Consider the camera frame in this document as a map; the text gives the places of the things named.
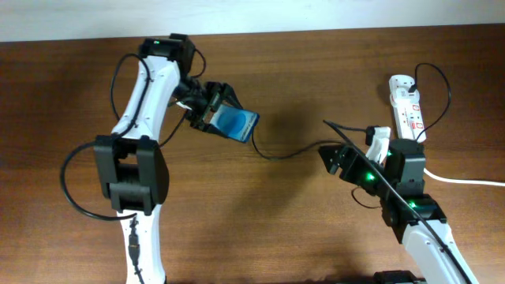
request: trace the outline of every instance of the black connector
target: black connector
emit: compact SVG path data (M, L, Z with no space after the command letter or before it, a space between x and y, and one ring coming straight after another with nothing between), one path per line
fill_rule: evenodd
M414 83L412 86L409 88L409 93L413 93L417 90L417 83Z
M129 224L131 232L128 237L128 254L129 258L132 260L133 267L135 268L135 275L139 277L139 282L141 284L144 284L144 280L140 274L141 270L139 269L140 245L139 237L137 236L137 230L135 229L137 223L137 217L133 217L132 221Z
M378 125L370 125L369 127L366 128L365 144L367 146L372 146L373 136L376 135L376 127L379 127L379 126Z

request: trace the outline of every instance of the white wall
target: white wall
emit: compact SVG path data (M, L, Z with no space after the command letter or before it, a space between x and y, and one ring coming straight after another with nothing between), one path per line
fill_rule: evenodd
M0 41L505 22L505 0L0 0Z

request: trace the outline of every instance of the white cable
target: white cable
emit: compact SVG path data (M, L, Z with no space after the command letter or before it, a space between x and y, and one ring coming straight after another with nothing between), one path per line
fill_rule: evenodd
M464 185L494 185L494 186L505 186L505 182L497 182L497 181L474 181L474 180L457 180L453 178L445 178L439 177L435 174L432 174L428 169L425 168L425 174L427 174L432 179L436 179L437 181L444 181L450 183L458 183Z

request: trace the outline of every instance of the wood grain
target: wood grain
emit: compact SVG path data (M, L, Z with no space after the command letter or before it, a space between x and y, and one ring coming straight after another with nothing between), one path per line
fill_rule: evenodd
M280 154L336 138L323 119L394 126L387 80L418 62L445 71L448 115L428 132L427 167L454 178L503 179L505 26L357 29L192 37L208 59L203 80L226 81L260 113L260 148ZM142 41L71 40L0 44L0 282L123 283L117 223L75 212L58 185L65 156L114 117L108 86L116 61ZM193 72L201 67L198 59ZM136 63L118 79L127 103ZM436 72L420 73L425 121L444 108ZM170 110L162 136L181 115ZM364 137L353 133L361 145ZM163 149L171 184L160 219L171 282L303 282L411 270L380 210L359 207L351 184L326 173L315 151L272 163L250 144L186 124ZM82 206L113 214L90 152L76 157L69 188ZM455 240L483 283L505 278L505 192L426 179ZM367 204L378 200L359 192Z

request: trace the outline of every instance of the power strip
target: power strip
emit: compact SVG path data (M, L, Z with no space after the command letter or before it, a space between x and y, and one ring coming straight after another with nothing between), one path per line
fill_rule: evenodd
M416 140L419 133L425 129L421 106L419 105L420 94L416 90L409 92L414 84L413 78L407 75L394 75L389 80L389 99L395 112L398 138ZM426 140L426 132L422 133L417 142Z

